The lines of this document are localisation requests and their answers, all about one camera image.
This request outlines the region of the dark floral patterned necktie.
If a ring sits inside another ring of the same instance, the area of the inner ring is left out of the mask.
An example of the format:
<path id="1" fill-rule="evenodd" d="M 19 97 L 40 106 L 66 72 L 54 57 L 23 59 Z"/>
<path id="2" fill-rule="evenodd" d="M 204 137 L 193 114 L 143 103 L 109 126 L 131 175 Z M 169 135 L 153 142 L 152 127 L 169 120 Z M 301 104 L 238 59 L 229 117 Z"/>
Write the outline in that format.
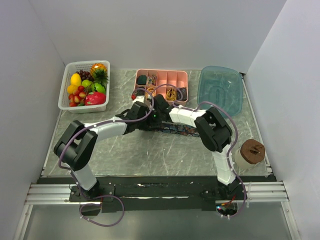
<path id="1" fill-rule="evenodd" d="M 176 134 L 187 137 L 200 137 L 200 134 L 198 133 L 198 130 L 195 127 L 176 123 L 162 123 L 158 125 L 158 127 L 155 130 L 151 130 L 151 132 Z"/>

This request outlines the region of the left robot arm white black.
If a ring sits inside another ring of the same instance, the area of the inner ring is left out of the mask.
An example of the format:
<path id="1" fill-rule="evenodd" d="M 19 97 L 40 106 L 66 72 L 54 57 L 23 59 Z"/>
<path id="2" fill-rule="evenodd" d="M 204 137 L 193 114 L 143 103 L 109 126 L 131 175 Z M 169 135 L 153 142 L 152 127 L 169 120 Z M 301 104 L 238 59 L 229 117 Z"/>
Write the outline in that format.
<path id="1" fill-rule="evenodd" d="M 100 183 L 89 166 L 96 142 L 133 132 L 152 113 L 152 108 L 153 105 L 136 101 L 111 119 L 88 125 L 75 120 L 69 124 L 53 152 L 59 157 L 58 166 L 70 171 L 86 200 L 93 201 L 101 193 Z"/>

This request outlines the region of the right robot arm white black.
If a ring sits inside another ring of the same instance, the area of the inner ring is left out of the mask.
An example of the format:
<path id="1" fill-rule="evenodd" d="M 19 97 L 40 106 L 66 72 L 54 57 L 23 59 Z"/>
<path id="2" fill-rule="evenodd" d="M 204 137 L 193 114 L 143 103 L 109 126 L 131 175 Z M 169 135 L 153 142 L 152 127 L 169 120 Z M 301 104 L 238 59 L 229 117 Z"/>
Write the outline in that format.
<path id="1" fill-rule="evenodd" d="M 154 102 L 153 120 L 188 125 L 195 128 L 203 145 L 211 151 L 217 169 L 217 180 L 221 183 L 218 193 L 223 199 L 236 194 L 236 188 L 242 187 L 243 200 L 247 200 L 246 187 L 236 173 L 231 150 L 238 141 L 238 129 L 230 118 L 231 128 L 221 115 L 222 108 L 212 105 L 207 110 L 191 109 L 181 105 L 169 105 L 160 94 L 152 98 Z"/>

